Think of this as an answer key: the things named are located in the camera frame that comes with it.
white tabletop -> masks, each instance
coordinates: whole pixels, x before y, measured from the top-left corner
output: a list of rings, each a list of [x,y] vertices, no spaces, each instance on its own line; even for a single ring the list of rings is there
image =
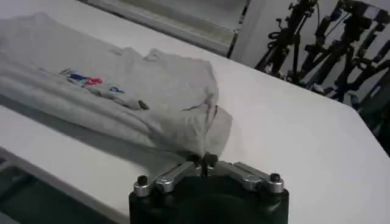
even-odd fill
[[[146,55],[150,48],[209,60],[219,105],[234,118],[220,159],[279,172],[289,223],[390,223],[390,159],[351,108],[73,0],[0,0],[0,18],[44,11],[57,21]],[[128,223],[138,175],[173,158],[0,98],[0,156],[70,196]]]

gray t-shirt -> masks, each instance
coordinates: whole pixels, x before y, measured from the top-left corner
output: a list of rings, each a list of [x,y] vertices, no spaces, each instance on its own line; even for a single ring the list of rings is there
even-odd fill
[[[200,155],[222,151],[232,121],[216,106],[209,62],[156,49],[143,57],[44,13],[0,19],[0,94],[134,144]]]

bolt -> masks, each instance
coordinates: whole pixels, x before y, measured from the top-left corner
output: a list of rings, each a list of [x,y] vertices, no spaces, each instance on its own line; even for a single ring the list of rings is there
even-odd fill
[[[145,175],[142,175],[142,176],[139,176],[137,179],[136,179],[136,182],[139,186],[145,186],[147,185],[147,176]]]
[[[278,182],[280,181],[280,175],[278,173],[272,173],[270,176],[270,180],[272,182]]]

floor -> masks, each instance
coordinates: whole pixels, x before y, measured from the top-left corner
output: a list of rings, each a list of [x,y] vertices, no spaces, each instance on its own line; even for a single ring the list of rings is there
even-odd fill
[[[1,159],[0,223],[114,224],[91,208]]]

wall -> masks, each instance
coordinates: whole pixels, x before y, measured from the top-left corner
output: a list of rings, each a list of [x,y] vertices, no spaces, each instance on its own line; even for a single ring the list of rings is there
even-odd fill
[[[267,51],[266,45],[269,42],[268,34],[273,31],[278,31],[277,23],[275,21],[276,18],[285,18],[289,15],[290,11],[288,10],[289,4],[292,2],[291,0],[253,0],[253,1],[263,1],[262,4],[259,4],[261,7],[256,9],[259,13],[257,22],[252,26],[252,30],[250,33],[250,37],[244,40],[244,43],[240,43],[240,39],[238,40],[237,46],[239,48],[235,48],[232,54],[232,59],[236,60],[240,63],[248,65],[250,67],[254,67],[260,58]],[[319,0],[320,5],[320,14],[321,19],[324,15],[329,15],[334,6],[336,5],[337,0]],[[379,8],[390,10],[390,1],[389,0],[364,0],[364,2],[376,5]],[[300,63],[303,62],[304,56],[306,53],[303,48],[306,44],[314,43],[314,32],[317,28],[317,10],[313,13],[313,16],[308,20],[305,24],[305,27],[301,32],[301,50],[300,50]],[[327,44],[331,43],[335,38],[339,38],[342,34],[344,28],[344,24],[341,23],[337,29],[335,29],[332,34],[328,37]],[[361,41],[364,40],[366,34],[361,37]],[[373,57],[376,55],[378,50],[384,45],[384,43],[390,39],[390,25],[385,29],[374,41],[372,46],[367,52],[368,57]],[[285,61],[285,64],[282,67],[282,71],[286,72],[287,70],[292,68],[292,57],[293,52],[292,48],[290,50],[290,55]],[[326,81],[324,82],[324,86],[333,85],[333,82],[337,78],[337,76],[342,71],[343,63],[339,63],[332,70],[331,74],[328,76]],[[355,71],[350,79],[353,80],[358,75],[358,71]],[[380,78],[382,74],[379,74],[372,79],[368,80],[361,89],[357,92],[357,95],[362,98],[366,95],[366,93],[371,89],[372,85],[376,83],[376,81]]]

